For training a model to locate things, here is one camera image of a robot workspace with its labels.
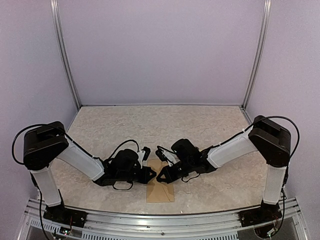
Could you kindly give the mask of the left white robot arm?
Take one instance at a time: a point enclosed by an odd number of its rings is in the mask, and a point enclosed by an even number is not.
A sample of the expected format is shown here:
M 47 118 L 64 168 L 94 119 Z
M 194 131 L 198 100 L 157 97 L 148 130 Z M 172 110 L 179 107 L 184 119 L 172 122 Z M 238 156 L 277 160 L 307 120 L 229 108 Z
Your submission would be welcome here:
M 101 159 L 85 150 L 66 132 L 60 121 L 38 123 L 20 130 L 13 138 L 13 160 L 24 166 L 46 204 L 46 213 L 63 223 L 70 218 L 52 172 L 54 164 L 65 164 L 85 175 L 100 187 L 114 187 L 118 182 L 147 184 L 157 173 L 147 166 L 148 147 L 113 151 Z

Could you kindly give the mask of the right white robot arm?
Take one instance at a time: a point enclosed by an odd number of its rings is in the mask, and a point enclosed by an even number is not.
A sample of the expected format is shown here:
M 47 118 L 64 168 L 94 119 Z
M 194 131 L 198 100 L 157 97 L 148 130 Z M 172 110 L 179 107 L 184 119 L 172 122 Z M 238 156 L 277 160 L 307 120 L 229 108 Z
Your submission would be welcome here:
M 187 138 L 177 140 L 171 149 L 158 146 L 155 154 L 167 165 L 156 180 L 170 184 L 190 173 L 209 174 L 246 156 L 258 157 L 266 165 L 266 176 L 255 216 L 260 222 L 266 222 L 280 212 L 280 196 L 300 138 L 300 130 L 290 118 L 258 115 L 240 132 L 204 149 L 197 148 Z

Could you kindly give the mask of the brown kraft envelope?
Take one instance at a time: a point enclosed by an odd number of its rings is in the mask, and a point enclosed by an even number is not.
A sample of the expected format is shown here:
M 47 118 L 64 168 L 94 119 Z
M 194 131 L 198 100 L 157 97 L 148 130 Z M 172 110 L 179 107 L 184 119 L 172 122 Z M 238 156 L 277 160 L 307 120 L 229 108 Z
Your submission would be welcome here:
M 168 164 L 159 159 L 148 160 L 147 166 L 151 167 L 157 174 L 163 167 Z M 173 203 L 175 201 L 174 186 L 172 183 L 157 182 L 153 178 L 146 186 L 146 202 L 147 203 Z

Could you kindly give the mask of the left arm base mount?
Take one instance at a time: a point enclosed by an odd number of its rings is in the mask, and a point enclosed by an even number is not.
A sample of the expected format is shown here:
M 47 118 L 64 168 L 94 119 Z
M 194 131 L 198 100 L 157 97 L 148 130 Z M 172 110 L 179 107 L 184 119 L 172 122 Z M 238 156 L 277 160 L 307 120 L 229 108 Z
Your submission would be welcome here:
M 46 206 L 43 217 L 46 220 L 68 225 L 70 227 L 83 228 L 88 213 L 82 210 L 67 208 L 62 201 L 56 206 Z

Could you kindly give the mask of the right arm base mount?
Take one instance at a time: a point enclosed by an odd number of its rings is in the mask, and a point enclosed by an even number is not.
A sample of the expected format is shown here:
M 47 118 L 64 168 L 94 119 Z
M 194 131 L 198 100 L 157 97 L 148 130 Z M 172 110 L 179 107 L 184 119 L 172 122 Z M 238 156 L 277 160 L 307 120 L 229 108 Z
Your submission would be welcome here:
M 241 226 L 248 227 L 281 219 L 283 215 L 279 203 L 276 203 L 275 205 L 267 204 L 262 200 L 259 207 L 242 210 L 238 213 L 238 216 Z

